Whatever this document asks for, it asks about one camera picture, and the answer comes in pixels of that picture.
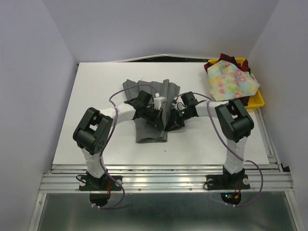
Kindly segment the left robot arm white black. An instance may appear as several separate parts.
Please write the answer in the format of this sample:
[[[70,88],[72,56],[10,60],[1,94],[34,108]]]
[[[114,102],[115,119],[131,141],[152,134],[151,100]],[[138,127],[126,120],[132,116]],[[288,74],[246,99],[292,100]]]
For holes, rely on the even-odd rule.
[[[163,104],[166,97],[140,91],[136,98],[119,106],[97,110],[90,107],[73,133],[73,140],[82,150],[87,171],[77,175],[80,191],[120,191],[122,176],[111,176],[103,165],[103,151],[111,139],[115,126],[125,121],[143,119],[159,131],[164,130]]]

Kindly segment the grey pleated skirt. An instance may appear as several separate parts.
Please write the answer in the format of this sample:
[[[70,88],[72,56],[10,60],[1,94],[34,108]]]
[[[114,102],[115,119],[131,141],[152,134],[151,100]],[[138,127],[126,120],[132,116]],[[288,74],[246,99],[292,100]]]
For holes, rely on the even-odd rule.
[[[169,79],[163,80],[163,82],[146,82],[139,80],[137,82],[132,80],[126,80],[122,83],[123,89],[125,89],[125,96],[128,100],[136,98],[140,91],[145,91],[155,97],[158,93],[160,96],[167,99],[162,103],[162,122],[163,125],[167,124],[170,117],[170,111],[172,109],[172,101],[180,93],[180,86],[171,82]],[[148,124],[145,119],[139,118],[134,120],[136,128],[136,143],[162,143],[167,142],[168,132],[164,130],[158,130],[152,125]]]

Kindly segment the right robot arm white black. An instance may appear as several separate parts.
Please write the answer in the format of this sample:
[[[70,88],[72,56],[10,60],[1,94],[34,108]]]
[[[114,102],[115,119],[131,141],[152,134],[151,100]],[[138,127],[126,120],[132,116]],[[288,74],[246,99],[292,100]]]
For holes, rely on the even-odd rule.
[[[241,100],[198,101],[191,91],[179,97],[183,108],[178,108],[178,98],[175,98],[165,126],[167,132],[183,128],[188,119],[207,116],[210,120],[218,119],[220,131],[223,133],[218,135],[219,140],[227,149],[222,174],[206,175],[204,188],[209,191],[249,189],[249,180],[244,168],[244,149],[247,138],[254,128],[254,122]]]

